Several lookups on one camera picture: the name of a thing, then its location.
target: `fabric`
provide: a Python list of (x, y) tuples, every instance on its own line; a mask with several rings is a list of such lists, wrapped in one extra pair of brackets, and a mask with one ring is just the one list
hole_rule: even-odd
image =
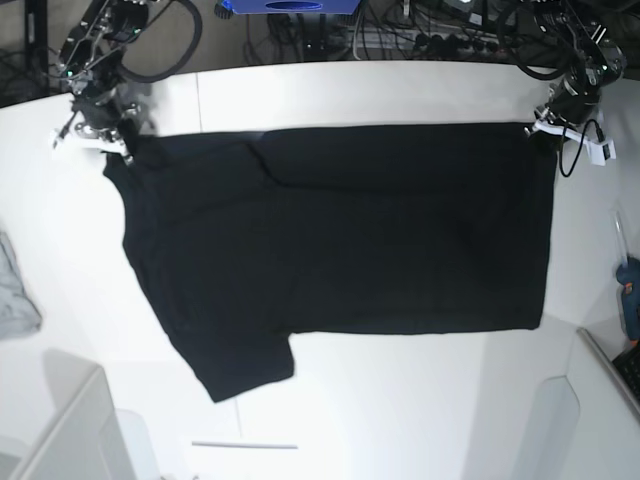
[(0, 232), (0, 340), (33, 334), (41, 324), (42, 317), (24, 291), (9, 237)]
[(291, 376), (292, 333), (539, 325), (555, 156), (522, 125), (148, 138), (105, 175), (140, 285), (214, 401)]

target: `t-shirt sleeve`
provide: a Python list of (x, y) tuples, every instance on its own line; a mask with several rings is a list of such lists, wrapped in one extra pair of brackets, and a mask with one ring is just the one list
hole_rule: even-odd
[(172, 340), (214, 402), (293, 375), (293, 356), (284, 335), (203, 332)]

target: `gray cloth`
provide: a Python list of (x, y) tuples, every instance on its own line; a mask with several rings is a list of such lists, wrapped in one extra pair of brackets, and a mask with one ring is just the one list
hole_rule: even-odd
[(29, 300), (9, 237), (0, 232), (0, 340), (40, 330), (42, 317)]

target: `white table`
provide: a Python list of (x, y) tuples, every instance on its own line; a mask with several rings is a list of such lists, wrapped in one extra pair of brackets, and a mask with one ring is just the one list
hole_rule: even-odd
[[(509, 66), (341, 62), (183, 75), (154, 85), (144, 101), (158, 135), (166, 136), (530, 121), (546, 94), (545, 84)], [(609, 215), (616, 202), (630, 243), (640, 247), (634, 211), (640, 108), (633, 98), (640, 98), (640, 86), (631, 82), (605, 92), (604, 126), (619, 159), (600, 168), (582, 158), (571, 180), (557, 182), (540, 329), (412, 338), (298, 335), (291, 340), (294, 379), (218, 405), (173, 351), (140, 291), (121, 248), (122, 202), (101, 176), (103, 159), (92, 152), (55, 159), (49, 148), (69, 98), (1, 110), (0, 222), (45, 323), (35, 337), (0, 344), (0, 391), (19, 384), (30, 398), (46, 399), (48, 349), (96, 360), (107, 370), (116, 406), (145, 416), (161, 471), (180, 480), (211, 464), (228, 467), (224, 478), (243, 475), (238, 465), (286, 478), (292, 458), (305, 478), (508, 478), (537, 385), (566, 373), (574, 326), (616, 321)], [(567, 148), (565, 158), (574, 152)], [(618, 341), (611, 340), (612, 351)], [(21, 365), (20, 373), (9, 360)], [(24, 396), (6, 397), (0, 435), (25, 442), (55, 408), (51, 400), (23, 418), (6, 412), (19, 411)], [(248, 450), (190, 447), (194, 440), (299, 449), (282, 461), (259, 461)]]

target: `t-shirt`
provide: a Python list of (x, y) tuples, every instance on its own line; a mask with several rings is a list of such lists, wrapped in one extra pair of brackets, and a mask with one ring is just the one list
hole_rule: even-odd
[(214, 401), (290, 377), (292, 333), (540, 323), (555, 155), (522, 125), (142, 138), (105, 175), (140, 286)]

